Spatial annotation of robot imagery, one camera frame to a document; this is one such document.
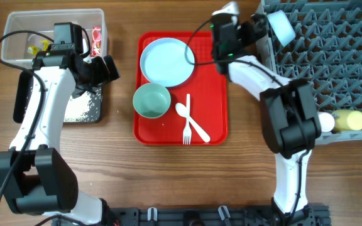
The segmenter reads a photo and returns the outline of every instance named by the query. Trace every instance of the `gray dish rack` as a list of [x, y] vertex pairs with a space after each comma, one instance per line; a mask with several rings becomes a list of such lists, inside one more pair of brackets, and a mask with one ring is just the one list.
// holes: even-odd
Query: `gray dish rack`
[[[256, 42], [275, 73], [307, 79], [320, 111], [362, 112], [362, 1], [261, 0], [257, 13], [282, 10], [296, 38], [283, 47], [269, 27]], [[362, 140], [362, 131], [323, 132], [316, 144]]]

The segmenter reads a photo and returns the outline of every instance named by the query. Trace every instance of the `yellow cylinder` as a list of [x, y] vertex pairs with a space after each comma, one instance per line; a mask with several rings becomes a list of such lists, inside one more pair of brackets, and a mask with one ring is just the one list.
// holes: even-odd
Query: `yellow cylinder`
[[362, 112], [358, 110], [335, 110], [335, 132], [362, 130]]

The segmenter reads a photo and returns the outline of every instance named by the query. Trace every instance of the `wood grain surface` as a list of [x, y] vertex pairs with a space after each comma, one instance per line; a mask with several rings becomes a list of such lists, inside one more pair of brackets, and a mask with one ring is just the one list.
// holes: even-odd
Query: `wood grain surface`
[[[111, 207], [270, 204], [275, 160], [261, 135], [258, 103], [241, 87], [228, 85], [229, 136], [220, 146], [149, 147], [132, 133], [138, 38], [152, 30], [195, 30], [226, 3], [0, 0], [0, 37], [12, 11], [104, 10], [109, 53], [122, 77], [104, 90], [100, 123], [66, 125], [61, 136], [62, 156], [77, 175], [81, 190], [103, 197]], [[259, 0], [240, 1], [243, 19], [258, 4]], [[0, 151], [8, 149], [19, 129], [12, 119], [19, 73], [0, 64]], [[333, 225], [362, 225], [362, 141], [316, 147], [309, 162], [307, 196], [311, 203], [330, 206]], [[34, 225], [41, 219], [14, 215], [2, 201], [0, 225]]]

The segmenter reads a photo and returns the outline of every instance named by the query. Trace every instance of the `yellow object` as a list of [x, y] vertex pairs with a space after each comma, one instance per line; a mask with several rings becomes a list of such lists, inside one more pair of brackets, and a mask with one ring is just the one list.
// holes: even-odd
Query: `yellow object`
[[335, 132], [362, 130], [362, 112], [358, 110], [335, 110]]
[[28, 53], [32, 55], [36, 55], [38, 53], [38, 48], [35, 46], [29, 46]]
[[43, 51], [46, 51], [48, 46], [50, 45], [50, 42], [48, 40], [41, 40], [40, 43], [43, 46], [43, 48], [41, 48]]

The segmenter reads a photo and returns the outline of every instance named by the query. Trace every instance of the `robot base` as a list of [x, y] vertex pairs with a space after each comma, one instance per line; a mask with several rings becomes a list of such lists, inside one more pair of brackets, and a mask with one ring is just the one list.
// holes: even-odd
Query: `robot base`
[[[331, 218], [327, 206], [309, 205], [309, 217], [300, 222], [293, 223], [292, 226], [330, 226]], [[271, 226], [272, 215], [271, 206], [257, 206], [246, 208], [230, 208], [229, 220], [224, 219], [217, 209], [165, 209], [156, 211], [156, 219], [152, 213], [148, 216], [149, 210], [140, 210], [138, 208], [112, 208], [111, 211], [120, 219], [122, 226]], [[198, 216], [200, 222], [193, 223], [186, 216]], [[52, 226], [73, 226], [71, 223], [62, 220], [54, 220]]]

